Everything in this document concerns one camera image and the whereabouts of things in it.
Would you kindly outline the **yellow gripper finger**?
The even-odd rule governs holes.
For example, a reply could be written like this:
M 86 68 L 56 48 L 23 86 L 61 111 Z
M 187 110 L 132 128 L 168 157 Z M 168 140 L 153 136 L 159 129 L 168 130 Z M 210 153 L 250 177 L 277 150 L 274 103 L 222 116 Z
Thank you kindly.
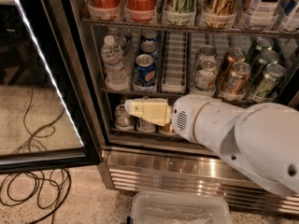
M 124 104 L 129 115 L 164 126 L 171 121 L 172 109 L 163 98 L 127 99 Z

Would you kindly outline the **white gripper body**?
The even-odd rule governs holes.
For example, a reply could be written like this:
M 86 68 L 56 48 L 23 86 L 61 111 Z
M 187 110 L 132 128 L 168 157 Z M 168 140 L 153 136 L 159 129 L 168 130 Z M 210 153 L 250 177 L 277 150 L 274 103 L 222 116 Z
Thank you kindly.
M 173 105 L 172 124 L 175 132 L 195 144 L 207 144 L 217 138 L 217 132 L 206 124 L 212 117 L 203 118 L 207 105 L 220 105 L 221 101 L 201 94 L 188 94 L 178 98 Z

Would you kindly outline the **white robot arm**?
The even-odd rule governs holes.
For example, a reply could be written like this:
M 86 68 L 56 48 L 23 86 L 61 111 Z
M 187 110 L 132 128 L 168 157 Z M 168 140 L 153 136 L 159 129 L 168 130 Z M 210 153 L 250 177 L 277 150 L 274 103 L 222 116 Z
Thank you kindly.
M 128 114 L 156 125 L 171 123 L 186 140 L 276 195 L 299 193 L 299 111 L 261 103 L 242 108 L 201 94 L 169 105 L 163 98 L 125 101 Z

